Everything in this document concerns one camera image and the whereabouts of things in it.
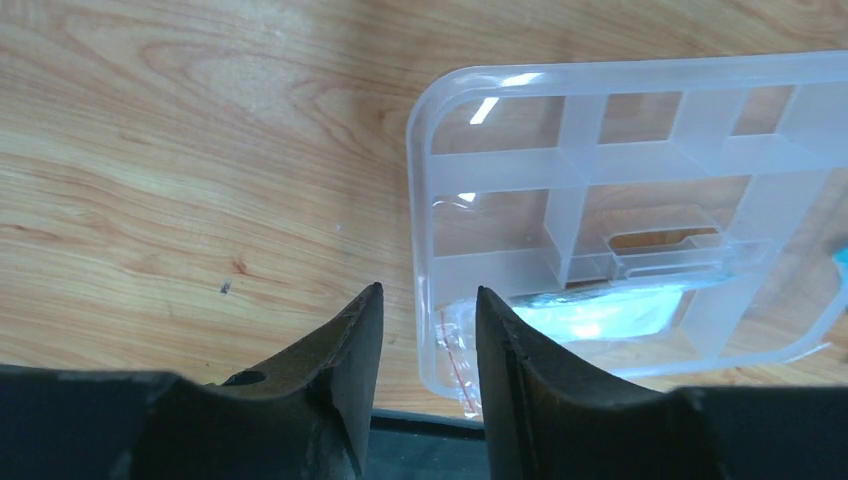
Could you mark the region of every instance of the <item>small clear plastic box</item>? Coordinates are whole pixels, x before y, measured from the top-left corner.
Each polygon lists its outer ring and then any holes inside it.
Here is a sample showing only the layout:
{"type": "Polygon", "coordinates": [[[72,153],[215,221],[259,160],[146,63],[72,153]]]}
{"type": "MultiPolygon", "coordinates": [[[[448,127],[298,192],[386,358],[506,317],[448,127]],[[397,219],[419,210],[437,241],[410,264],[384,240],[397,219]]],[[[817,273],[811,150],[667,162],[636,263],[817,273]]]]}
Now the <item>small clear plastic box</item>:
{"type": "Polygon", "coordinates": [[[845,313],[846,51],[466,68],[424,92],[407,148],[437,394],[460,395],[451,348],[474,358],[444,309],[479,285],[700,285],[662,332],[567,343],[623,377],[786,361],[845,313]]]}

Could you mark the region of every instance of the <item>plastic container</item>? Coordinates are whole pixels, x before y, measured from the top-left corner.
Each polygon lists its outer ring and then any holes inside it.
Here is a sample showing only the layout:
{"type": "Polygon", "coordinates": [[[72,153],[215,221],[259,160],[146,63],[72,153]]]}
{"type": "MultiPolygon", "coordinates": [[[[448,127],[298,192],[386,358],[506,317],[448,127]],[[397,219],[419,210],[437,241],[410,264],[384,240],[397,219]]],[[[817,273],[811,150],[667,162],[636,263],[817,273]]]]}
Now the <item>plastic container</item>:
{"type": "Polygon", "coordinates": [[[454,310],[473,319],[479,285],[519,303],[683,285],[659,330],[561,342],[623,377],[785,361],[844,315],[846,51],[466,68],[422,95],[407,148],[437,394],[476,381],[454,310]]]}

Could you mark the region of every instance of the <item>wooden surface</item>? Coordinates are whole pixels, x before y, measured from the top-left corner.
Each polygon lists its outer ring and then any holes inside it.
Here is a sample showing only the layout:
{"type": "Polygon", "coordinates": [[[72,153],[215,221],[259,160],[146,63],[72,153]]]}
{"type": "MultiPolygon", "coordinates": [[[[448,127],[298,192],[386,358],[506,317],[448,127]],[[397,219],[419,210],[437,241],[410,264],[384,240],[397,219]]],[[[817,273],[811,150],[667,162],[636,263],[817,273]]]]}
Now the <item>wooden surface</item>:
{"type": "MultiPolygon", "coordinates": [[[[0,362],[218,382],[379,280],[376,404],[445,415],[417,374],[404,149],[430,82],[848,47],[835,0],[0,5],[0,362]]],[[[848,322],[827,341],[644,383],[844,383],[848,322]]]]}

